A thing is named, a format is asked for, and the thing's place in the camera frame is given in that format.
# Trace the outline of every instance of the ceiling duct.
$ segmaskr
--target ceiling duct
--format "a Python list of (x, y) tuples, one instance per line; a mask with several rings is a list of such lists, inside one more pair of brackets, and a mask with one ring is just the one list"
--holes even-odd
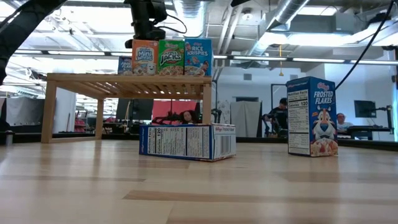
[(207, 2), (196, 0), (173, 0), (175, 10), (188, 27), (184, 37), (203, 37)]

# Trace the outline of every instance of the frosted flakes box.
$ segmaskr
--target frosted flakes box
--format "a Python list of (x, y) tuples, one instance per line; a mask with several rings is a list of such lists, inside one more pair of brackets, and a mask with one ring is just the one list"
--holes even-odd
[(159, 41), (159, 75), (184, 74), (184, 41), (160, 40)]
[(118, 75), (132, 75), (131, 57), (119, 57)]
[(289, 154), (338, 154), (335, 83), (315, 77), (291, 80), (287, 86)]
[(210, 39), (185, 39), (184, 75), (211, 76), (213, 47)]
[(155, 75), (158, 42), (153, 40), (132, 41), (132, 74)]
[(214, 162), (236, 155), (235, 125), (142, 125), (139, 154)]

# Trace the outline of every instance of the man sitting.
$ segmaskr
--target man sitting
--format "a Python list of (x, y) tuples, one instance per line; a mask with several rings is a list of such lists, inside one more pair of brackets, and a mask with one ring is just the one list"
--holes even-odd
[(346, 133), (347, 129), (351, 126), (354, 126), (350, 122), (345, 122), (346, 116), (343, 113), (337, 114), (337, 131), (339, 133)]

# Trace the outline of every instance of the black cable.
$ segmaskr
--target black cable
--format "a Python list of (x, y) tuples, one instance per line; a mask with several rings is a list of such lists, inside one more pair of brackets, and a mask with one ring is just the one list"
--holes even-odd
[(341, 84), (343, 84), (343, 82), (348, 78), (348, 76), (354, 71), (355, 67), (358, 65), (359, 61), (362, 60), (362, 58), (364, 57), (365, 53), (368, 51), (368, 49), (370, 48), (370, 46), (372, 46), (372, 43), (374, 41), (374, 39), (376, 38), (376, 36), (378, 35), (378, 33), (380, 32), (381, 28), (383, 27), (384, 23), (386, 22), (387, 18), (389, 17), (389, 14), (391, 12), (392, 6), (394, 5), (394, 0), (391, 0), (390, 5), (388, 7), (388, 10), (386, 12), (386, 16), (384, 17), (383, 21), (380, 23), (379, 27), (377, 28), (377, 31), (373, 34), (372, 39), (369, 41), (368, 45), (366, 46), (366, 48), (363, 50), (361, 56), (359, 56), (358, 60), (355, 62), (355, 64), (353, 65), (353, 67), (349, 70), (349, 72), (347, 73), (347, 75), (342, 79), (342, 81), (336, 86), (336, 90), (341, 86)]
[(188, 32), (188, 29), (187, 29), (186, 25), (184, 24), (184, 22), (181, 21), (181, 19), (179, 19), (179, 18), (177, 18), (177, 17), (175, 17), (175, 16), (171, 16), (171, 15), (169, 15), (169, 14), (168, 14), (168, 16), (170, 16), (171, 18), (176, 19), (176, 20), (178, 20), (179, 22), (181, 22), (182, 25), (183, 25), (184, 28), (185, 28), (185, 32), (181, 32), (181, 31), (179, 31), (179, 30), (176, 30), (176, 29), (173, 29), (173, 28), (167, 27), (167, 26), (158, 26), (157, 28), (169, 29), (169, 30), (172, 30), (172, 31), (174, 31), (174, 32), (178, 32), (179, 34), (186, 34), (186, 33)]

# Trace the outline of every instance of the wooden table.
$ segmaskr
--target wooden table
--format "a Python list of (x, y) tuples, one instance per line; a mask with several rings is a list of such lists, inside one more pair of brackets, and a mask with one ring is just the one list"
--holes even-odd
[[(95, 137), (52, 138), (57, 87), (98, 100)], [(211, 123), (211, 77), (49, 73), (45, 93), (42, 143), (101, 139), (105, 98), (203, 100), (203, 123)]]

